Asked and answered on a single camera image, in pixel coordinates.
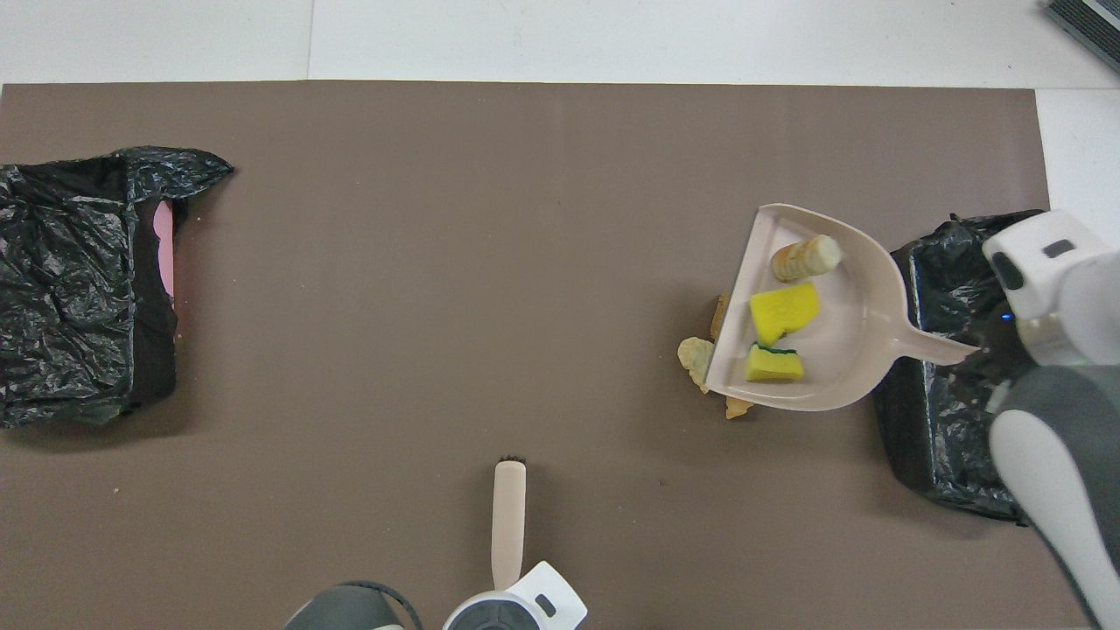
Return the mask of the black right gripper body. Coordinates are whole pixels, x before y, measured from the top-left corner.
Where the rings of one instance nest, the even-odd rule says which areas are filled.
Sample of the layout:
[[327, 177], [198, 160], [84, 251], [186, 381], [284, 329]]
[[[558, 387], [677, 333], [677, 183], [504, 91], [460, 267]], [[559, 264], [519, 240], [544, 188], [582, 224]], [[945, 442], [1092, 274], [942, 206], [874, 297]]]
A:
[[976, 352], [949, 371], [949, 393], [973, 410], [996, 414], [1012, 386], [1039, 365], [1019, 337], [1012, 311], [993, 311], [976, 326]]

